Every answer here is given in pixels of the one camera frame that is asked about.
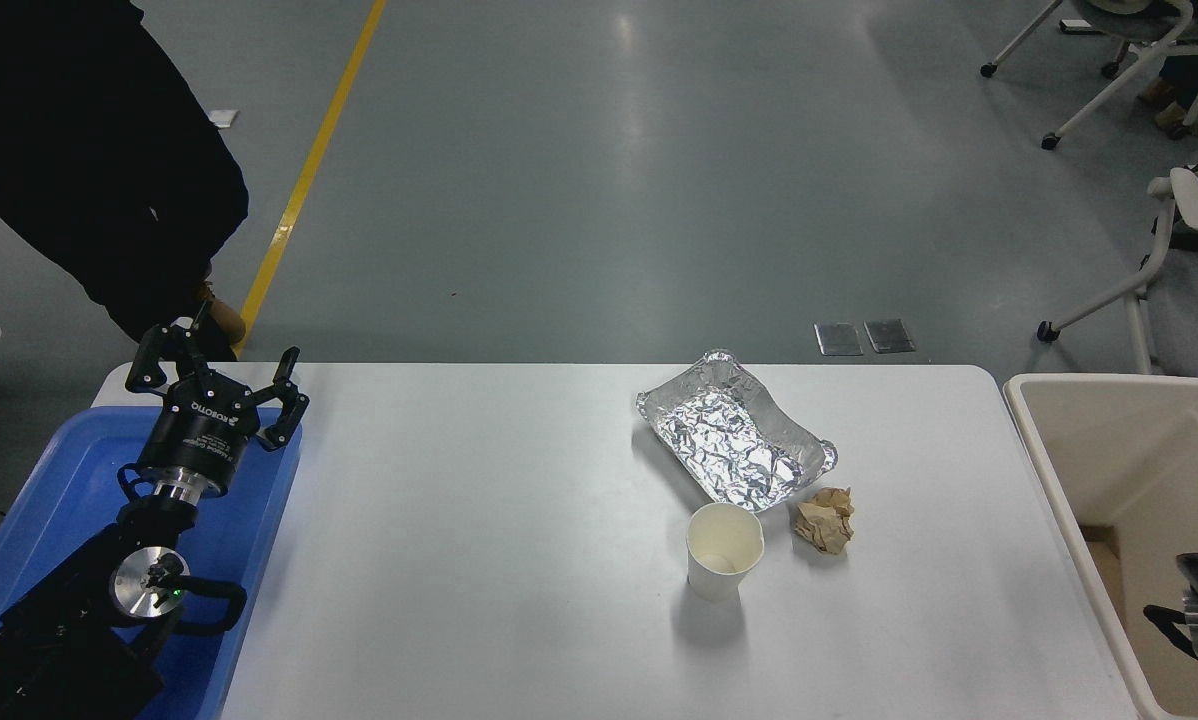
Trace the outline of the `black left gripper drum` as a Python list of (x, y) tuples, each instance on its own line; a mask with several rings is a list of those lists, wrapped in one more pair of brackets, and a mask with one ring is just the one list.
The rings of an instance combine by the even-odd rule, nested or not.
[(248, 397), (250, 387), (220, 373), (179, 379), (138, 456), (138, 473), (155, 482), (190, 474), (200, 478), (202, 494), (226, 495), (260, 429), (258, 409), (244, 404)]

